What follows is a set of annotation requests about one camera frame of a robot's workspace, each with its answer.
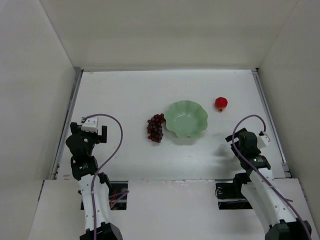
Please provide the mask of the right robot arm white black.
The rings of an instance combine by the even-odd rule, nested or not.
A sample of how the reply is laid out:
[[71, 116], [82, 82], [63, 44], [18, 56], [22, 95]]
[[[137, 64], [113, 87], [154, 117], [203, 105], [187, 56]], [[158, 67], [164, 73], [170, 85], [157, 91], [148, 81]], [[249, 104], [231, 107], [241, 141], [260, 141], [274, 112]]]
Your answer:
[[243, 173], [233, 178], [235, 191], [242, 194], [257, 215], [266, 240], [309, 240], [312, 228], [302, 220], [287, 198], [277, 188], [267, 158], [259, 145], [270, 142], [265, 132], [256, 135], [242, 128], [226, 137], [240, 161]]

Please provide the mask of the dark red fake grapes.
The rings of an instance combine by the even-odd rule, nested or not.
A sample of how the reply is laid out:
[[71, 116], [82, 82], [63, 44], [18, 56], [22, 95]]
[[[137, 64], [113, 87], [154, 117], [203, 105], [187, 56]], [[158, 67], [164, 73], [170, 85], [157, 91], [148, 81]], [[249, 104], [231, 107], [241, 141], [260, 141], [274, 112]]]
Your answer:
[[148, 139], [155, 143], [160, 143], [164, 136], [163, 123], [165, 122], [165, 116], [163, 113], [155, 114], [153, 117], [147, 120], [147, 134]]

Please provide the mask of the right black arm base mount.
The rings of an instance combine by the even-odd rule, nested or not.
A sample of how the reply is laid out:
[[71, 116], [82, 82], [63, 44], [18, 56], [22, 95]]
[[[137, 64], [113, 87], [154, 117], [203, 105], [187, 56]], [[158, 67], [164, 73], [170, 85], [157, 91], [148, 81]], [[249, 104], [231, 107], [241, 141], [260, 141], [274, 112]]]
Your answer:
[[216, 182], [215, 192], [219, 210], [250, 210], [251, 204], [235, 190], [231, 182]]

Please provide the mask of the red fake pomegranate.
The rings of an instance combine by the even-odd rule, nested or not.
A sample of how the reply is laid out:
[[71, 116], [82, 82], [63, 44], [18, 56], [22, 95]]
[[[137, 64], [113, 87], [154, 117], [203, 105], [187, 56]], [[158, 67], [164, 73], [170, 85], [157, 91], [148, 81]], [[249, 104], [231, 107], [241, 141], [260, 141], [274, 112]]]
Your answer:
[[219, 111], [219, 112], [222, 112], [228, 105], [228, 100], [224, 97], [218, 97], [216, 100], [215, 100], [215, 108]]

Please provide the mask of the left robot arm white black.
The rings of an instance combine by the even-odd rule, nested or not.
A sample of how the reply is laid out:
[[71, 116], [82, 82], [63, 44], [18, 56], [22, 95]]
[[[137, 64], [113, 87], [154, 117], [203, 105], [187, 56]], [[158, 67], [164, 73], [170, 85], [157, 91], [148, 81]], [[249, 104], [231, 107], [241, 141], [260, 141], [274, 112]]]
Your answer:
[[107, 127], [98, 131], [98, 118], [91, 117], [81, 124], [70, 124], [71, 135], [66, 139], [72, 157], [72, 176], [77, 180], [81, 195], [85, 225], [81, 240], [122, 240], [120, 229], [112, 223], [109, 192], [112, 188], [108, 176], [98, 173], [98, 162], [93, 156], [95, 145], [107, 142]]

